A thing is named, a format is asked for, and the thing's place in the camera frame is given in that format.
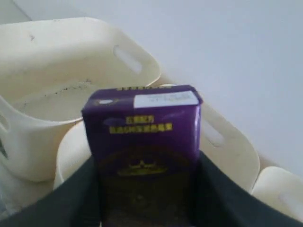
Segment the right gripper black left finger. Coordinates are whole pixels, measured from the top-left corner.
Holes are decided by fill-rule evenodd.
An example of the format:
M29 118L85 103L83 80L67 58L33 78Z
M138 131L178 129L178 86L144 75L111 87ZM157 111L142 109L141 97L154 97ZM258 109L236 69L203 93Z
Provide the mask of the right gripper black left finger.
M0 222L2 227L98 227L98 176L89 158L72 176L33 205Z

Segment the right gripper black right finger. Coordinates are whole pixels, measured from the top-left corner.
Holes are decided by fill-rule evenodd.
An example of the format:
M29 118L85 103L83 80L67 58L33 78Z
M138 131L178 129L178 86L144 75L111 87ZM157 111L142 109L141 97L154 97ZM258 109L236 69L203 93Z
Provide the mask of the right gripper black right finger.
M200 153L195 185L197 227L301 227L251 196Z

